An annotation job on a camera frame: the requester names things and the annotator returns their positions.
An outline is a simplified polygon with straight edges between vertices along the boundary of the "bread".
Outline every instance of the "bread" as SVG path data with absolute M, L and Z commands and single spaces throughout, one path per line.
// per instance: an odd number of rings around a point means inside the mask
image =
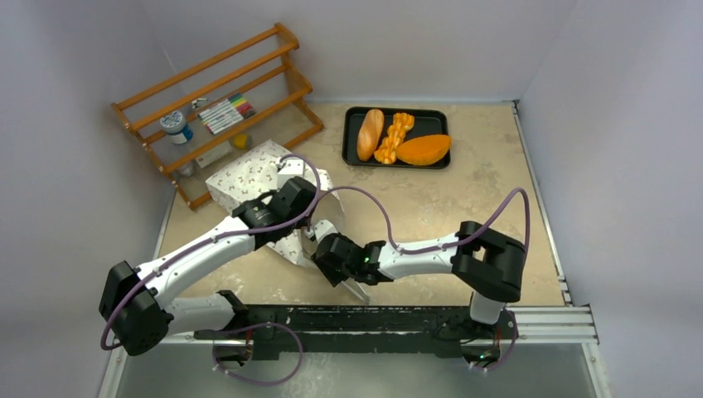
M 448 135 L 425 135 L 402 143 L 395 150 L 395 155 L 414 166 L 429 166 L 444 158 L 451 144 L 452 139 Z
M 356 140 L 356 155 L 359 160 L 366 161 L 373 156 L 383 131 L 383 120 L 383 112 L 378 109 L 371 109 L 366 113 Z
M 388 137 L 383 138 L 380 147 L 374 152 L 374 158 L 383 164 L 395 163 L 395 150 L 403 143 L 405 134 L 415 125 L 415 117 L 411 114 L 398 113 L 393 115 L 393 124 L 388 127 Z

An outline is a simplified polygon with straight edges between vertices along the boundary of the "beige floor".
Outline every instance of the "beige floor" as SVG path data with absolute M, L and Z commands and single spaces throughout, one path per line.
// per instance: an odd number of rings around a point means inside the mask
M 453 138 L 451 165 L 441 171 L 350 167 L 342 161 L 344 114 L 352 104 L 313 104 L 326 128 L 295 149 L 330 172 L 335 185 L 363 187 L 385 204 L 398 241 L 424 240 L 455 232 L 461 221 L 484 221 L 517 186 L 531 198 L 531 247 L 522 284 L 522 305 L 563 305 L 554 261 L 537 207 L 521 141 L 508 105 L 406 105 L 438 109 L 448 117 Z M 308 125 L 296 109 L 285 109 L 250 130 L 255 144 L 267 138 L 283 143 Z M 385 224 L 373 202 L 343 192 L 345 233 L 358 243 L 385 239 Z M 162 244 L 175 250 L 226 216 L 214 202 L 190 211 L 177 197 Z M 494 224 L 519 240 L 524 235 L 521 201 L 515 200 Z M 316 269 L 291 265 L 263 248 L 230 262 L 183 295 L 234 291 L 245 303 L 359 303 L 344 288 L 332 288 Z M 372 304 L 468 303 L 471 289 L 452 275 L 420 275 L 367 287 Z

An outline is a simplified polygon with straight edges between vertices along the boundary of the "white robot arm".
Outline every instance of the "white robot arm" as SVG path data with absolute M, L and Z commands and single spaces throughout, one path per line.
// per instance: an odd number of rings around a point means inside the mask
M 301 215 L 317 196 L 316 187 L 302 175 L 302 162 L 287 161 L 279 170 L 279 189 L 266 194 L 268 203 L 263 196 L 245 201 L 220 224 L 171 254 L 135 268 L 126 261 L 112 267 L 99 311 L 129 355 L 146 352 L 167 335 L 229 330 L 246 309 L 232 292 L 205 298 L 178 296 L 220 266 L 296 229 L 317 243 L 312 260 L 333 286 L 350 278 L 373 285 L 414 274 L 456 274 L 477 292 L 472 297 L 471 319 L 489 325 L 498 320 L 505 303 L 519 300 L 525 256 L 520 242 L 487 230 L 469 245 L 456 245 L 481 226 L 465 221 L 456 234 L 401 245 L 403 250 L 454 247 L 417 255 L 404 254 L 385 241 L 361 247 L 329 221 L 308 229 L 310 215 Z M 297 222 L 277 227 L 296 218 Z M 477 259 L 474 253 L 481 248 L 485 255 Z

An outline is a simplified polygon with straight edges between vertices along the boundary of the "wooden shelf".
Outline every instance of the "wooden shelf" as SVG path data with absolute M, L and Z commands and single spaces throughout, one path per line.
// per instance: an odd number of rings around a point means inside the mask
M 132 122 L 127 117 L 124 115 L 124 111 L 127 108 L 133 107 L 136 104 L 142 103 L 144 100 L 152 97 L 153 95 L 193 76 L 196 75 L 214 64 L 221 62 L 237 53 L 242 52 L 243 50 L 246 50 L 247 48 L 250 48 L 252 46 L 255 46 L 256 44 L 272 37 L 276 36 L 279 39 L 279 47 L 271 51 L 270 53 L 261 56 L 260 58 L 251 61 L 250 63 L 242 66 L 239 69 L 233 70 L 232 72 L 222 76 L 219 79 L 216 79 L 212 81 L 211 83 L 202 86 L 200 89 L 193 91 L 192 93 L 183 96 L 182 98 L 172 102 L 171 104 L 168 104 L 161 109 L 154 110 L 152 113 L 148 114 L 147 116 Z M 297 50 L 299 47 L 298 44 L 298 39 L 295 37 L 295 35 L 288 29 L 286 28 L 283 24 L 281 23 L 276 23 L 274 27 L 269 29 L 266 32 L 261 32 L 259 35 L 256 35 L 254 37 L 251 37 L 247 41 L 243 41 L 240 44 L 231 47 L 228 50 L 223 51 L 220 54 L 217 54 L 216 56 L 213 56 L 212 58 L 209 58 L 197 65 L 194 65 L 164 81 L 161 83 L 158 83 L 152 87 L 149 87 L 148 89 L 137 93 L 136 95 L 133 95 L 132 97 L 129 97 L 121 102 L 118 102 L 116 104 L 112 104 L 112 109 L 114 112 L 117 114 L 119 120 L 122 122 L 123 126 L 127 131 L 132 134 L 142 145 L 144 150 L 146 151 L 147 155 L 149 158 L 152 159 L 152 162 L 158 169 L 158 171 L 163 174 L 165 177 L 167 177 L 169 180 L 171 180 L 172 185 L 178 190 L 178 193 L 183 197 L 183 200 L 186 202 L 186 204 L 191 208 L 191 209 L 196 209 L 200 205 L 206 203 L 207 201 L 210 200 L 210 194 L 209 192 L 204 193 L 200 196 L 197 197 L 191 197 L 192 195 L 188 195 L 187 190 L 184 189 L 181 184 L 178 182 L 178 180 L 173 176 L 174 172 L 181 166 L 187 164 L 188 162 L 193 161 L 194 159 L 198 158 L 204 153 L 207 153 L 211 149 L 213 149 L 215 146 L 226 142 L 227 140 L 233 138 L 235 135 L 238 133 L 244 132 L 246 129 L 251 128 L 252 126 L 260 123 L 262 120 L 265 120 L 272 114 L 275 114 L 276 112 L 280 111 L 286 105 L 293 104 L 295 105 L 296 108 L 300 112 L 305 115 L 306 118 L 313 124 L 313 126 L 310 129 L 305 130 L 295 138 L 290 139 L 284 146 L 288 149 L 291 149 L 295 145 L 298 145 L 301 143 L 303 140 L 307 139 L 308 137 L 312 136 L 313 134 L 317 133 L 318 131 L 322 130 L 323 124 L 322 120 L 305 104 L 304 102 L 304 96 L 306 94 L 309 94 L 313 91 L 313 86 L 310 84 L 310 82 L 300 74 L 298 69 L 296 69 L 295 65 L 291 61 L 290 58 L 290 51 Z M 241 122 L 238 124 L 230 127 L 224 132 L 218 133 L 216 136 L 214 136 L 211 140 L 209 140 L 207 143 L 202 144 L 198 148 L 192 149 L 188 154 L 182 156 L 178 160 L 165 164 L 164 161 L 159 158 L 159 156 L 153 151 L 152 144 L 156 143 L 158 140 L 166 137 L 166 133 L 163 130 L 158 130 L 156 133 L 152 133 L 151 135 L 148 135 L 147 137 L 144 137 L 141 133 L 140 130 L 144 129 L 145 127 L 149 126 L 150 124 L 158 121 L 161 117 L 170 114 L 174 110 L 178 110 L 181 107 L 190 104 L 193 100 L 196 100 L 213 90 L 216 90 L 223 85 L 226 85 L 227 83 L 230 83 L 231 81 L 238 79 L 242 77 L 243 75 L 246 75 L 247 73 L 256 70 L 257 68 L 260 68 L 262 65 L 267 64 L 271 61 L 274 61 L 276 59 L 280 59 L 281 65 L 274 68 L 271 71 L 268 71 L 264 73 L 263 75 L 253 79 L 249 83 L 242 85 L 236 90 L 232 90 L 230 93 L 223 95 L 219 99 L 215 99 L 211 101 L 209 105 L 206 107 L 203 107 L 199 109 L 199 111 L 202 111 L 204 109 L 208 109 L 218 102 L 229 98 L 235 93 L 245 93 L 247 91 L 252 90 L 255 87 L 258 87 L 259 85 L 263 84 L 264 82 L 271 80 L 277 75 L 284 74 L 285 80 L 286 80 L 286 85 L 288 88 L 288 96 L 283 98 L 282 100 L 270 105 L 269 107 L 265 109 L 257 109 L 257 113 Z M 197 113 L 193 112 L 187 116 L 187 121 L 193 122 L 197 118 Z M 198 170 L 198 174 L 202 174 L 204 172 L 207 172 L 205 170 Z

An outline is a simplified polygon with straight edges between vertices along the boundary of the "white wall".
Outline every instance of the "white wall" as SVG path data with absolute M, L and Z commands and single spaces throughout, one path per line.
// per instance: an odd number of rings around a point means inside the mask
M 615 392 L 701 396 L 703 2 L 579 2 L 521 103 Z
M 95 396 L 105 275 L 170 195 L 109 103 L 172 71 L 137 1 L 0 4 L 0 396 Z
M 441 101 L 519 98 L 575 4 L 142 1 L 177 70 L 283 22 L 300 40 L 294 60 L 313 83 L 311 99 Z

